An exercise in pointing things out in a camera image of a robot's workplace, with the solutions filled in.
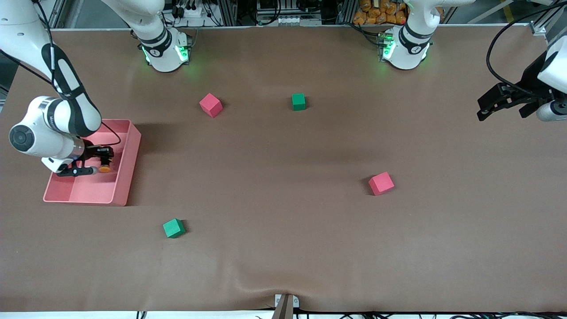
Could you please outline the pink plastic bin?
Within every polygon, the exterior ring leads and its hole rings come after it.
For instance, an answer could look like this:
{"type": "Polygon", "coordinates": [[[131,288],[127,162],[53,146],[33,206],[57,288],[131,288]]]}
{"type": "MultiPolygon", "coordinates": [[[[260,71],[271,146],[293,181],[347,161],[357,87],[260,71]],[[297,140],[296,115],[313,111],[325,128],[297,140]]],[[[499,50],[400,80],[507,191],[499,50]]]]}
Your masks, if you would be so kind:
{"type": "Polygon", "coordinates": [[[51,173],[44,192],[44,202],[85,206],[125,206],[141,133],[130,120],[104,119],[101,128],[87,140],[93,144],[112,144],[115,156],[111,172],[61,177],[51,173]]]}

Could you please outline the pink foam cube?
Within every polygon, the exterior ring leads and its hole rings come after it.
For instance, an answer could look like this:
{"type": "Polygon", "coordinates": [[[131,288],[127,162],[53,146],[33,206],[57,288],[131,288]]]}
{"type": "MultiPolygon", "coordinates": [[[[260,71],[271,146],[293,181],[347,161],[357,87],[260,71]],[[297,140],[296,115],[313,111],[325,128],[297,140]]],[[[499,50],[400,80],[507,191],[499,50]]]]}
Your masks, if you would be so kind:
{"type": "Polygon", "coordinates": [[[390,191],[395,187],[393,180],[387,171],[382,172],[378,175],[373,176],[369,180],[369,186],[371,189],[371,193],[374,196],[378,196],[385,192],[390,191]]]}
{"type": "Polygon", "coordinates": [[[212,93],[208,93],[200,100],[201,109],[211,118],[215,118],[223,110],[221,101],[212,93]]]}

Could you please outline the orange snack bags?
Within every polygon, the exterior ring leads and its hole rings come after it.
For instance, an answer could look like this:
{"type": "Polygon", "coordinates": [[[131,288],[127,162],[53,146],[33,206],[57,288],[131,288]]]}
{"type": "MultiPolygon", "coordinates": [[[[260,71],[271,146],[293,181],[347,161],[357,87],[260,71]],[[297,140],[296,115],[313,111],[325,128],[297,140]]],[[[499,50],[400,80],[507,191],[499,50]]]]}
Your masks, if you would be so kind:
{"type": "Polygon", "coordinates": [[[403,0],[358,0],[358,5],[352,21],[355,25],[404,25],[410,12],[403,0]]]}

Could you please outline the white power strip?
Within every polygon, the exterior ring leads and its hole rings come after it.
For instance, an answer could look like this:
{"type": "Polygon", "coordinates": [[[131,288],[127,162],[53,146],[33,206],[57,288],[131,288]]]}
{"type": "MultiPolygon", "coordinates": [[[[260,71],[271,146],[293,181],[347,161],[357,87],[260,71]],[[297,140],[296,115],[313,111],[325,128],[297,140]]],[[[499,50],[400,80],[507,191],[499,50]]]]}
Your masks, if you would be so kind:
{"type": "Polygon", "coordinates": [[[201,18],[207,15],[203,0],[171,0],[172,14],[178,18],[201,18]]]}

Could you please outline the brown table mat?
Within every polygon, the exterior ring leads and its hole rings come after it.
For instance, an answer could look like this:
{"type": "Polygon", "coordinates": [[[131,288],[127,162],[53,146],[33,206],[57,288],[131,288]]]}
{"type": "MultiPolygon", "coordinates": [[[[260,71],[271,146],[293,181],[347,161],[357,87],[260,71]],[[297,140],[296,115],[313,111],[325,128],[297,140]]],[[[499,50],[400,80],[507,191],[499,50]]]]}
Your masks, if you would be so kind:
{"type": "Polygon", "coordinates": [[[0,113],[0,311],[259,309],[286,292],[310,311],[567,311],[567,121],[478,121],[498,31],[440,27],[400,71],[349,27],[215,28],[168,74],[128,31],[56,31],[140,150],[127,206],[43,202],[50,172],[8,131],[54,91],[17,71],[0,113]],[[374,196],[385,171],[395,187],[374,196]],[[186,234],[170,239],[173,218],[186,234]]]}

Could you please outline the aluminium frame rail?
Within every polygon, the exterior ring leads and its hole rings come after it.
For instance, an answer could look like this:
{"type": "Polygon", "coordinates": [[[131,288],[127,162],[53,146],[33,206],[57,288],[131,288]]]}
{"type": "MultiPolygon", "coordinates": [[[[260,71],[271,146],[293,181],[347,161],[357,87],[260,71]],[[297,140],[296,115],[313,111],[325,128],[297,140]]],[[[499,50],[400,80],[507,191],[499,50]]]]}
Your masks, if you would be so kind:
{"type": "Polygon", "coordinates": [[[567,10],[567,0],[528,0],[535,4],[545,6],[544,12],[534,21],[530,22],[531,31],[534,35],[545,35],[550,31],[559,18],[567,10]]]}
{"type": "Polygon", "coordinates": [[[41,0],[51,28],[62,28],[70,0],[41,0]]]}

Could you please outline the aluminium frame post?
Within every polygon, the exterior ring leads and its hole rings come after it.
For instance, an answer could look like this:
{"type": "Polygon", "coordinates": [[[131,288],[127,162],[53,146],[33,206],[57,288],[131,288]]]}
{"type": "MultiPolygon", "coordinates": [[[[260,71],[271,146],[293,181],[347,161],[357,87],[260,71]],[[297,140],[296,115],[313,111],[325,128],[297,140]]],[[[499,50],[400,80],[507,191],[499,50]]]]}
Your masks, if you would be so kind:
{"type": "Polygon", "coordinates": [[[213,14],[219,26],[237,26],[238,0],[210,0],[214,5],[213,14]]]}
{"type": "Polygon", "coordinates": [[[338,14],[336,24],[352,23],[359,5],[358,0],[336,0],[338,4],[338,14]]]}

